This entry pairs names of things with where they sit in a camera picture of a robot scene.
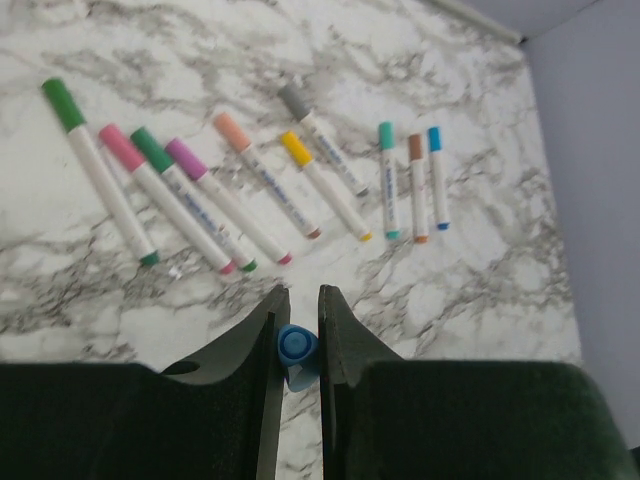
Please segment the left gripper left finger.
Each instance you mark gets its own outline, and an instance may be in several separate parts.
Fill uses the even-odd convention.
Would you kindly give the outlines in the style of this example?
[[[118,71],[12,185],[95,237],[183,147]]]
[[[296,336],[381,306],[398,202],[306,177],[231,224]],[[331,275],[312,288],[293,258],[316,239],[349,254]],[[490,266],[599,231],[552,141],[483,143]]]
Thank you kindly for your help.
[[[289,320],[289,291],[278,285],[237,325],[164,371],[160,478],[274,478],[283,400],[276,345]]]

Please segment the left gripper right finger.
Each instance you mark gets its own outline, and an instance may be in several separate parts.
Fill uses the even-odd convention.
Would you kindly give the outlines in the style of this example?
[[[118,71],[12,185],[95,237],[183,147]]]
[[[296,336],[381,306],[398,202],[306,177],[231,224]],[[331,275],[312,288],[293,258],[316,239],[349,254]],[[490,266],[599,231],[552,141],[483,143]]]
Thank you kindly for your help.
[[[363,479],[374,463],[366,372],[401,357],[361,323],[336,286],[320,287],[318,333],[323,477]]]

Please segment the light blue pen cap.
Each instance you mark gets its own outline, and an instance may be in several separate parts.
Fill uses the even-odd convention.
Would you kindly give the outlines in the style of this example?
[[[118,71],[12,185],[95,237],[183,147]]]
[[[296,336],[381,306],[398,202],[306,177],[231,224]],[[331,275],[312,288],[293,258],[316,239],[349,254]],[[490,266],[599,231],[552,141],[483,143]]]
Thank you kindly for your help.
[[[298,325],[285,325],[278,332],[277,353],[292,392],[309,388],[320,375],[317,336]]]

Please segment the brown cap marker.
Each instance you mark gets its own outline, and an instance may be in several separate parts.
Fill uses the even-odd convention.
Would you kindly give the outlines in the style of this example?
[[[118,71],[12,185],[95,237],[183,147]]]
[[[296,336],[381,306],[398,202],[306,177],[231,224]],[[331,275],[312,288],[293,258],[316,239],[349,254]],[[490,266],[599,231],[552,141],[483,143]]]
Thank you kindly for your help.
[[[414,241],[424,244],[429,240],[429,230],[426,212],[425,159],[422,137],[419,134],[412,134],[408,137],[408,151],[411,172]]]

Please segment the teal cap marker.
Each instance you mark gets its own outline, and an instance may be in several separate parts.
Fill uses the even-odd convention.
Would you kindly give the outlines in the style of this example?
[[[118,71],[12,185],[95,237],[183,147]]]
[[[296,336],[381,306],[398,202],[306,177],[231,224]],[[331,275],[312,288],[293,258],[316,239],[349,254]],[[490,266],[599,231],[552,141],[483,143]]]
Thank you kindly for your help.
[[[380,123],[378,133],[381,151],[385,236],[390,240],[396,240],[401,235],[401,228],[397,207],[397,180],[394,158],[395,138],[392,123],[389,121]]]

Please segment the blue marker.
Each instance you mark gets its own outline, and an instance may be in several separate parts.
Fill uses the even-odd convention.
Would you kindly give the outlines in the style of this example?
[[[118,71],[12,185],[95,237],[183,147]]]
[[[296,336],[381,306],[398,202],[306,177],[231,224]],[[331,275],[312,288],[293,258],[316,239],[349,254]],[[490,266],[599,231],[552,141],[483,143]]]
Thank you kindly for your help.
[[[432,169],[432,182],[434,194],[434,208],[436,226],[440,231],[446,231],[450,226],[450,214],[448,208],[446,189],[446,169],[442,154],[442,142],[440,129],[430,127],[427,131],[429,143],[429,158]]]

